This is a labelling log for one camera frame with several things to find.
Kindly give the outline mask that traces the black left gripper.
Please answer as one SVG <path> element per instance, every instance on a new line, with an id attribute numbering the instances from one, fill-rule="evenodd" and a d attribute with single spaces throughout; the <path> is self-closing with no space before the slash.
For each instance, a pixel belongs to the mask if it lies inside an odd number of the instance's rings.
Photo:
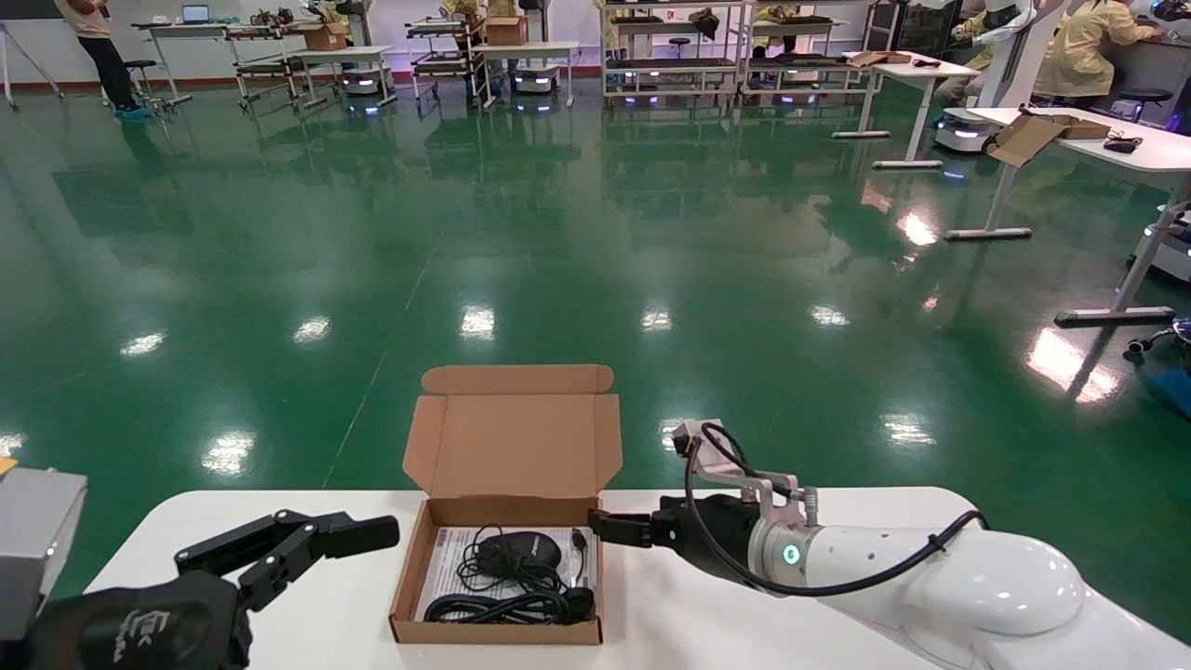
<path id="1" fill-rule="evenodd" d="M 344 512 L 311 516 L 282 509 L 183 547 L 174 558 L 182 576 L 172 581 L 51 603 L 27 635 L 27 665 L 247 669 L 254 640 L 247 608 L 263 610 L 318 561 L 399 541 L 392 515 L 354 520 Z M 239 572 L 238 589 L 222 580 L 229 572 Z"/>

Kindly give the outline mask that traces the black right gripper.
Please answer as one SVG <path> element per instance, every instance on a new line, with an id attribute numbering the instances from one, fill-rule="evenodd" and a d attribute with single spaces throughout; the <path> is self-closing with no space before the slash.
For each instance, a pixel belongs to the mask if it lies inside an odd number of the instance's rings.
<path id="1" fill-rule="evenodd" d="M 588 509 L 587 522 L 601 543 L 626 547 L 668 547 L 706 575 L 749 586 L 713 550 L 710 539 L 742 566 L 748 565 L 753 530 L 760 520 L 760 505 L 744 502 L 724 493 L 697 499 L 660 497 L 660 509 L 651 514 L 611 513 Z"/>

